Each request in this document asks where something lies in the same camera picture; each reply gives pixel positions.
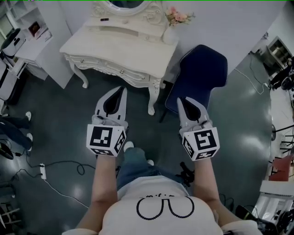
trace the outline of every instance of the mirror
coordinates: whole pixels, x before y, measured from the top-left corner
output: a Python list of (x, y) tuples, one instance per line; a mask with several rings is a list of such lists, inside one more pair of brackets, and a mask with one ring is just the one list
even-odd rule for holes
[(113, 5), (117, 8), (131, 9), (131, 8), (135, 8), (139, 5), (141, 5), (141, 3), (143, 1), (113, 1), (113, 0), (110, 0), (109, 2), (111, 5)]

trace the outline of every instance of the person's right arm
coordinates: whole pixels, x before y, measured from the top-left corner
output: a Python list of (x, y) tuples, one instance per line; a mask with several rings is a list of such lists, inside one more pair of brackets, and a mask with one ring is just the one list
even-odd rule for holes
[(194, 196), (207, 203), (212, 211), (217, 212), (219, 226), (222, 227), (231, 222), (241, 220), (230, 212), (220, 201), (211, 159), (195, 161), (194, 165)]

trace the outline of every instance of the power strip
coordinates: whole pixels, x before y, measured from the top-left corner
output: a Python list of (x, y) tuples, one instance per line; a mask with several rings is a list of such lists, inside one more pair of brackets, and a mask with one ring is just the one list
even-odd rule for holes
[(46, 176), (46, 170), (45, 170), (45, 164), (41, 163), (40, 164), (40, 172), (41, 172), (41, 178), (46, 180), (47, 176)]

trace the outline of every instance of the dark green floor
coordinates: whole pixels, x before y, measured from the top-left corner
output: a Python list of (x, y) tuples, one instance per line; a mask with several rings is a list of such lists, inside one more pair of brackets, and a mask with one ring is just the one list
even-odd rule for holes
[[(247, 56), (238, 66), (247, 75), (251, 74), (249, 62), (250, 57)], [(266, 82), (267, 74), (256, 59), (252, 67), (260, 81)], [(96, 158), (85, 146), (87, 124), (91, 122), (98, 99), (110, 89), (125, 85), (128, 89), (128, 140), (134, 141), (136, 146), (146, 151), (148, 158), (167, 170), (179, 173), (181, 161), (192, 168), (177, 135), (177, 116), (168, 113), (164, 122), (158, 123), (168, 90), (161, 91), (155, 105), (156, 114), (152, 117), (147, 114), (147, 89), (133, 88), (119, 78), (96, 71), (86, 70), (84, 73), (90, 82), (86, 90), (75, 75), (65, 90), (50, 78), (44, 82), (31, 78), (18, 104), (11, 107), (12, 116), (22, 117), (26, 111), (33, 114), (31, 164), (75, 160), (94, 166)], [(261, 89), (254, 79), (252, 82)], [(235, 71), (230, 74), (226, 87), (212, 93), (209, 114), (220, 137), (220, 150), (213, 158), (215, 175), (219, 192), (233, 197), (235, 205), (254, 205), (259, 195), (270, 151), (269, 110), (269, 92), (256, 94), (250, 82)], [(94, 170), (86, 168), (85, 175), (80, 176), (76, 167), (73, 163), (48, 167), (47, 181), (61, 193), (77, 197), (88, 205)], [(37, 168), (29, 169), (24, 156), (13, 161), (1, 158), (0, 180), (9, 179), (20, 168), (31, 174), (39, 173)], [(43, 180), (32, 179), (25, 173), (19, 176), (14, 185), (29, 232), (60, 234), (74, 228), (86, 212), (82, 205), (60, 196)]]

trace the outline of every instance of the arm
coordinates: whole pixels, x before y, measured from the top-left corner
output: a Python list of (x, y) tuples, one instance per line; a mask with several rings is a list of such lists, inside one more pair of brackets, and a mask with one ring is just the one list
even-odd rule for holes
[(115, 175), (115, 157), (99, 155), (88, 211), (77, 228), (100, 232), (106, 211), (118, 201)]
[(219, 226), (222, 227), (228, 223), (241, 220), (223, 206), (220, 201), (211, 159), (195, 161), (194, 164), (194, 196), (206, 202), (212, 211), (218, 213)]

